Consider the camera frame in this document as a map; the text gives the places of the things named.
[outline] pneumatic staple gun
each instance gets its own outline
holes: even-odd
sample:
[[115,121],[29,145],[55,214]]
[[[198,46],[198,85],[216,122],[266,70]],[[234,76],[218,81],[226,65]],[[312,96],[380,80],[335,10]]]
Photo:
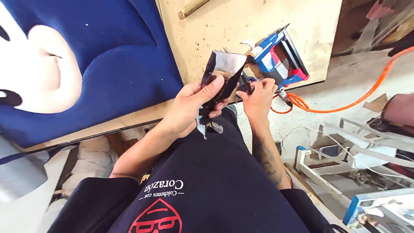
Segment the pneumatic staple gun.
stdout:
[[[265,78],[275,79],[278,85],[276,94],[292,107],[292,102],[287,98],[286,92],[282,88],[292,83],[308,80],[309,73],[286,31],[288,26],[289,24],[271,34],[257,46],[251,41],[243,41],[242,43],[252,47],[247,58],[248,63],[257,65]],[[282,49],[290,69],[286,68],[277,56],[276,46]]]

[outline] red logo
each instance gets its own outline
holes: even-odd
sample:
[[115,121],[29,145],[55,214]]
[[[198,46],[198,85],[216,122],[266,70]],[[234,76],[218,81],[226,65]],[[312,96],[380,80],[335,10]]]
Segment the red logo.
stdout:
[[135,219],[128,233],[159,233],[166,229],[170,229],[169,232],[181,233],[182,226],[177,211],[163,199],[158,198]]

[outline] blue upholstered headboard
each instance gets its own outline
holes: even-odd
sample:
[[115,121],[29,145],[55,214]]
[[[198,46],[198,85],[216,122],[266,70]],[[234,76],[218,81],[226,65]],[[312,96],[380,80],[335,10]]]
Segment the blue upholstered headboard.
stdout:
[[56,29],[82,73],[81,96],[64,112],[0,106],[0,131],[23,148],[173,99],[183,86],[154,0],[0,1],[26,34]]

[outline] plywood board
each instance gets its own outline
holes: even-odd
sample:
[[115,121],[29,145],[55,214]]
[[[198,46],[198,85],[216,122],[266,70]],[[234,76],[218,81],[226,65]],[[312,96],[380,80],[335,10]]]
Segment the plywood board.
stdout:
[[[294,88],[326,79],[342,0],[210,0],[180,20],[185,0],[157,1],[164,28],[184,84],[201,79],[211,51],[227,47],[246,53],[243,40],[260,41],[290,23],[288,33],[310,78]],[[172,100],[42,143],[26,151],[53,146],[164,117]]]

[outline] navy blue t-shirt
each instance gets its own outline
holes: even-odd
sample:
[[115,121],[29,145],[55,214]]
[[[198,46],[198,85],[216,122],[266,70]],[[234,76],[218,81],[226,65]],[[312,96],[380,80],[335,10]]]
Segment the navy blue t-shirt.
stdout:
[[[194,130],[177,140],[141,187],[131,178],[84,179],[49,232],[308,233],[303,213],[249,153],[233,113],[225,109],[216,119],[223,134],[206,140]],[[312,206],[302,190],[282,192]],[[328,223],[316,212],[310,224],[323,229]]]

